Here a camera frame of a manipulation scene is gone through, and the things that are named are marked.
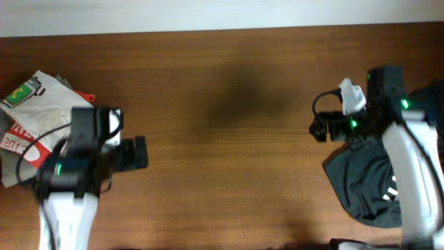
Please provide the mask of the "white t-shirt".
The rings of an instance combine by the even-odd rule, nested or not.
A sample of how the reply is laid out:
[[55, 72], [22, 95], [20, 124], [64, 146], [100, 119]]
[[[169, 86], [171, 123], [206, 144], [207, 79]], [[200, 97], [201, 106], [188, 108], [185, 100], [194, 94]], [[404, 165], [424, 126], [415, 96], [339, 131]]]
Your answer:
[[18, 153], [42, 134], [60, 128], [32, 146], [25, 159], [36, 160], [52, 151], [56, 143], [70, 133], [71, 109], [91, 108], [92, 104], [59, 82], [37, 71], [26, 82], [1, 101], [1, 111], [12, 124], [2, 145]]

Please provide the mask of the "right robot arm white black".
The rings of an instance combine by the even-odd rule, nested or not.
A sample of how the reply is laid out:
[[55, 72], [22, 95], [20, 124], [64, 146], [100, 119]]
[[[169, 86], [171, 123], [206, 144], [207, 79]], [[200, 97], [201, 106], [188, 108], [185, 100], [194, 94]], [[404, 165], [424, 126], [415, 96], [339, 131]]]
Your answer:
[[342, 109], [314, 112], [309, 132], [344, 147], [323, 164], [358, 222], [402, 228], [402, 249], [443, 248], [443, 85], [407, 94], [401, 67], [375, 67], [362, 90], [349, 78], [332, 94]]

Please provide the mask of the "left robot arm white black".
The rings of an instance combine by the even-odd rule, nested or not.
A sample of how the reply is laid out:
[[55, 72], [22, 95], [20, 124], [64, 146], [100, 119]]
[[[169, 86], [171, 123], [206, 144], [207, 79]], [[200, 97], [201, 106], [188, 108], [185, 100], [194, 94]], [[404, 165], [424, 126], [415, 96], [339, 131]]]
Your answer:
[[86, 249], [99, 198], [112, 176], [148, 167], [146, 139], [121, 139], [119, 108], [74, 107], [70, 133], [37, 171], [40, 249]]

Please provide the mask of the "black Nike t-shirt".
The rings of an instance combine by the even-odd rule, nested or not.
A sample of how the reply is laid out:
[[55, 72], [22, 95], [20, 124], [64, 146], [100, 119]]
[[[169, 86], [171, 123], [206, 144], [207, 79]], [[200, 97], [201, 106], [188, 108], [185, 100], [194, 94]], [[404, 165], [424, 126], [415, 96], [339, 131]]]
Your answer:
[[[333, 93], [341, 98], [340, 89]], [[438, 154], [443, 164], [443, 81], [412, 92], [414, 107], [427, 111], [429, 122], [437, 130]], [[358, 222], [379, 228], [395, 228], [402, 224], [401, 203], [395, 172], [383, 143], [372, 136], [352, 141], [345, 149], [333, 153], [323, 163], [327, 177], [344, 210]], [[421, 215], [424, 222], [442, 222], [441, 201], [431, 201], [431, 194], [413, 197], [413, 205], [423, 208], [413, 215]]]

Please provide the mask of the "red printed t-shirt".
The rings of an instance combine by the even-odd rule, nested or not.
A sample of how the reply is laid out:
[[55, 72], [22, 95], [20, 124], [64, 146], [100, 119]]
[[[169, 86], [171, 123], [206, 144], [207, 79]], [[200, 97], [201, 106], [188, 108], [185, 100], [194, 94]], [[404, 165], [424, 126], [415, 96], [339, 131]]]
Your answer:
[[[17, 88], [1, 102], [1, 109], [21, 125], [19, 132], [26, 131], [34, 140], [51, 129], [68, 124], [73, 107], [91, 106], [72, 90], [50, 90], [46, 87], [34, 90], [26, 86]], [[19, 136], [19, 132], [12, 130], [9, 132]]]

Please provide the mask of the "khaki folded garment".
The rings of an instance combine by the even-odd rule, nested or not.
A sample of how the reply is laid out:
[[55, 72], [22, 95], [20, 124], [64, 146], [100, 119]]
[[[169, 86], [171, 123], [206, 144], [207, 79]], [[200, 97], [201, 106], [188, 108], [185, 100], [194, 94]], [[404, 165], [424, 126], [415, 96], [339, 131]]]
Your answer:
[[[68, 87], [70, 90], [73, 88], [70, 86], [69, 82], [62, 78], [60, 75], [55, 76], [55, 79], [63, 84], [65, 87]], [[1, 182], [5, 186], [5, 188], [9, 188], [18, 183], [18, 180], [15, 175], [15, 168], [18, 161], [19, 156], [22, 154], [22, 151], [34, 140], [32, 135], [29, 135], [26, 131], [19, 132], [18, 135], [13, 135], [10, 129], [13, 128], [12, 132], [19, 132], [22, 129], [21, 125], [14, 122], [11, 117], [9, 117], [4, 110], [1, 109]], [[37, 149], [36, 153], [33, 153], [34, 149], [30, 149], [27, 157], [33, 157], [33, 154], [37, 156], [37, 159], [40, 156], [43, 156], [44, 150]], [[22, 161], [22, 168], [20, 170], [20, 174], [23, 179], [28, 179], [32, 177], [36, 173], [37, 169], [31, 165], [29, 162], [26, 162], [24, 159]]]

